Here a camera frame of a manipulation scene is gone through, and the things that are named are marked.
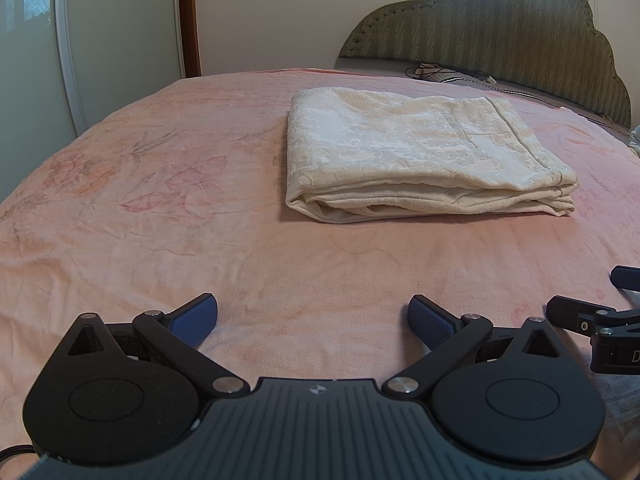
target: bed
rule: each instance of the bed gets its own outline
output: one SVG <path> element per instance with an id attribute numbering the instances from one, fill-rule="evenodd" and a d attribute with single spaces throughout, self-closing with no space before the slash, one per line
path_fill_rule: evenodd
<path id="1" fill-rule="evenodd" d="M 388 378 L 424 352 L 403 320 L 418 293 L 496 326 L 540 316 L 556 294 L 630 307 L 608 273 L 640 264 L 640 159 L 599 126 L 509 96 L 577 172 L 571 216 L 322 224 L 284 205 L 290 100 L 321 86 L 486 94 L 320 70 L 181 80 L 46 160 L 0 205 L 0 448 L 28 443 L 24 397 L 82 312 L 127 322 L 212 292 L 218 325 L 200 349 L 255 384 Z M 564 338 L 586 368 L 587 338 Z M 640 379 L 593 380 L 608 408 L 593 459 L 614 479 L 634 478 Z M 0 476 L 32 461 L 12 460 Z"/>

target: folded blanket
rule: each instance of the folded blanket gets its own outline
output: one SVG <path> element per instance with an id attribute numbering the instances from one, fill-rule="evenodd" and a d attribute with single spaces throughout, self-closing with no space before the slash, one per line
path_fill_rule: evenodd
<path id="1" fill-rule="evenodd" d="M 507 99 L 303 90 L 288 137 L 286 203 L 323 222 L 574 211 L 576 174 Z"/>

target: upholstered headboard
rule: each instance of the upholstered headboard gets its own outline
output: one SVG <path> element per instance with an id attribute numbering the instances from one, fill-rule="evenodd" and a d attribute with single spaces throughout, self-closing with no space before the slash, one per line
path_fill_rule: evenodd
<path id="1" fill-rule="evenodd" d="M 380 7 L 341 57 L 437 63 L 490 74 L 631 126 L 631 104 L 587 0 L 419 0 Z"/>

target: metal screw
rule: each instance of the metal screw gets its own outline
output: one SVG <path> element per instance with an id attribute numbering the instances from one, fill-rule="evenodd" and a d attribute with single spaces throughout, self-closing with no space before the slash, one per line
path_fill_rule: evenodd
<path id="1" fill-rule="evenodd" d="M 386 386 L 399 394 L 410 394 L 418 389 L 418 381 L 411 377 L 394 377 L 386 382 Z"/>
<path id="2" fill-rule="evenodd" d="M 211 383 L 211 386 L 214 390 L 220 392 L 221 394 L 234 394 L 242 390 L 244 381 L 238 377 L 218 377 Z"/>

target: wrinkled fabric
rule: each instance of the wrinkled fabric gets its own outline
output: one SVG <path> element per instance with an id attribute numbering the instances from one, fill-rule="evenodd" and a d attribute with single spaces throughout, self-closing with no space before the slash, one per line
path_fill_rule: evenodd
<path id="1" fill-rule="evenodd" d="M 200 351 L 259 376 L 375 378 L 423 354 L 403 309 L 424 294 L 496 326 L 555 294 L 629 308 L 609 282 L 640 264 L 640 159 L 564 108 L 509 101 L 573 168 L 576 211 L 327 224 L 287 207 L 287 115 L 302 89 L 501 97 L 460 86 L 311 70 L 185 79 L 111 114 L 0 204 L 0 448 L 26 444 L 20 410 L 83 312 L 169 312 L 203 292 L 219 308 Z M 588 338 L 564 335 L 588 371 Z M 632 480 L 640 378 L 593 376 L 607 403 L 594 461 Z M 8 461 L 12 480 L 30 457 Z"/>
<path id="2" fill-rule="evenodd" d="M 292 99 L 287 205 L 324 222 L 574 211 L 574 171 L 507 99 L 350 88 Z"/>

